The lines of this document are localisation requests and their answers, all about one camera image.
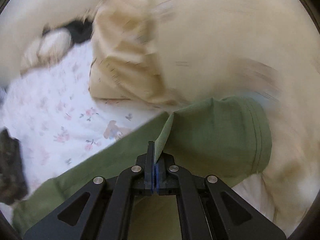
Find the crumpled cloth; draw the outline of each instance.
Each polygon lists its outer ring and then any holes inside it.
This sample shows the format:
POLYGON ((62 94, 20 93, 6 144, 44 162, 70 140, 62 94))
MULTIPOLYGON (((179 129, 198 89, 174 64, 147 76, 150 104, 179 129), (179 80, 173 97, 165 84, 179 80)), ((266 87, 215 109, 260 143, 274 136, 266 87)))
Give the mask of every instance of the crumpled cloth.
MULTIPOLYGON (((231 187, 262 172, 272 147, 268 120, 257 102, 251 98, 210 98, 170 116, 161 114, 111 147, 49 179, 17 205, 14 228, 23 236, 92 178, 118 176, 146 152, 150 140, 156 141, 156 159, 164 151, 194 175, 215 174, 231 187)), ((150 236, 154 240, 181 238, 174 197, 153 196, 136 203, 129 239, 147 240, 150 236)))
MULTIPOLYGON (((289 236, 320 188, 320 36, 306 9, 299 0, 148 1, 157 67, 174 101, 267 102, 273 148, 263 180, 273 222, 289 236)), ((103 75, 92 84, 104 93, 103 75)))
POLYGON ((152 0, 102 0, 93 22, 89 90, 95 98, 174 103, 158 67, 152 0))

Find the bedsheet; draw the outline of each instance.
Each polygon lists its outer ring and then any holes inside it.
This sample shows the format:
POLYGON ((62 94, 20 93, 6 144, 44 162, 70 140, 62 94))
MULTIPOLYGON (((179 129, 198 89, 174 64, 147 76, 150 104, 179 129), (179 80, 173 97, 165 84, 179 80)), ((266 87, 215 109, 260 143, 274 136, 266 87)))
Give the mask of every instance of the bedsheet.
MULTIPOLYGON (((29 195, 163 110, 174 110, 131 100, 93 99, 88 91, 91 63, 92 47, 86 42, 55 66, 32 69, 9 87, 0 124, 21 142, 29 195)), ((274 205, 259 174, 234 190, 273 220, 274 205)), ((11 222, 12 207, 0 204, 0 209, 11 222)))

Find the bed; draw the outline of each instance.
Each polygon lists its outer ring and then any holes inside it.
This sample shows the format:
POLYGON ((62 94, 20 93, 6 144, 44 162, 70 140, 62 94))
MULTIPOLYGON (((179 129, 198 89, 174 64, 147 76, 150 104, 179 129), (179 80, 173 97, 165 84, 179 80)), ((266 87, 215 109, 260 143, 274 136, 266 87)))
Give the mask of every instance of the bed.
MULTIPOLYGON (((91 42, 76 45, 50 68, 15 79, 2 107, 2 126, 20 140, 31 195, 43 182, 83 162, 162 111, 175 107, 132 100, 95 100, 88 91, 91 42)), ((270 220, 274 205, 260 175, 234 187, 270 220)), ((0 205, 8 221, 12 207, 0 205)))
MULTIPOLYGON (((92 98, 88 91, 93 58, 91 42, 74 46, 63 60, 54 66, 33 69, 24 76, 13 79, 19 72, 17 59, 20 59, 26 44, 41 32, 46 22, 60 24, 73 19, 82 13, 83 8, 94 8, 97 1, 87 0, 79 7, 73 1, 69 9, 77 7, 76 12, 71 13, 68 9, 59 19, 53 19, 54 14, 44 14, 45 16, 36 22, 36 11, 48 10, 60 14, 62 7, 48 7, 48 4, 41 5, 38 1, 26 3, 18 12, 18 17, 9 19, 10 10, 21 2, 12 0, 1 15, 0 24, 4 26, 0 30, 1 40, 9 40, 10 28, 19 31, 8 44, 1 43, 0 46, 0 64, 9 69, 1 69, 3 73, 0 82, 2 85, 10 83, 7 99, 1 109, 0 125, 7 127, 10 135, 21 142, 29 196, 47 179, 73 168, 162 111, 174 110, 174 107, 164 108, 132 100, 92 98), (26 8, 29 5, 35 7, 31 7, 32 10, 27 14, 26 8), (24 26, 26 22, 30 23, 30 27, 24 26)), ((260 174, 250 176, 233 189, 273 221, 275 206, 260 174)), ((8 221, 11 221, 13 207, 0 204, 0 210, 8 221)), ((288 228, 287 236, 298 224, 288 228)))

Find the green cloth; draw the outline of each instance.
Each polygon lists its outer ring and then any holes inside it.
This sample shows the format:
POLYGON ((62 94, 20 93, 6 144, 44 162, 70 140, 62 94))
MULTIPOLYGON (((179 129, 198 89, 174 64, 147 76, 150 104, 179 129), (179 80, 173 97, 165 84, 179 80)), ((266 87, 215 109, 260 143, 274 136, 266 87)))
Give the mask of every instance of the green cloth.
MULTIPOLYGON (((271 133, 262 107, 250 98, 208 99, 170 116, 163 113, 135 132, 57 178, 49 179, 13 214, 21 236, 95 176, 111 178, 135 164, 156 140, 162 150, 195 175, 215 174, 230 187, 262 172, 271 154, 271 133)), ((134 205, 130 240, 181 239, 173 196, 140 199, 134 205)))

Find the metal screw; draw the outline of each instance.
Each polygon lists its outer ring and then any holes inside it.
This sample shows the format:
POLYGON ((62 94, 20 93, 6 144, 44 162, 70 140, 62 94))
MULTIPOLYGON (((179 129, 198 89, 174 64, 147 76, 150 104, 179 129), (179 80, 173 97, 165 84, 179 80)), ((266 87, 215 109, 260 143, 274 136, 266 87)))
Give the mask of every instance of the metal screw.
POLYGON ((141 171, 141 167, 138 166, 138 165, 136 165, 136 166, 133 166, 133 167, 131 168, 131 170, 132 170, 133 172, 139 172, 139 171, 141 171))
POLYGON ((218 178, 216 176, 213 176, 213 175, 210 175, 207 180, 210 182, 210 183, 216 183, 218 181, 218 178))
POLYGON ((95 177, 93 179, 94 184, 101 184, 103 182, 103 177, 95 177))
POLYGON ((169 167, 169 171, 172 171, 172 172, 176 172, 179 170, 179 167, 177 165, 171 165, 169 167))

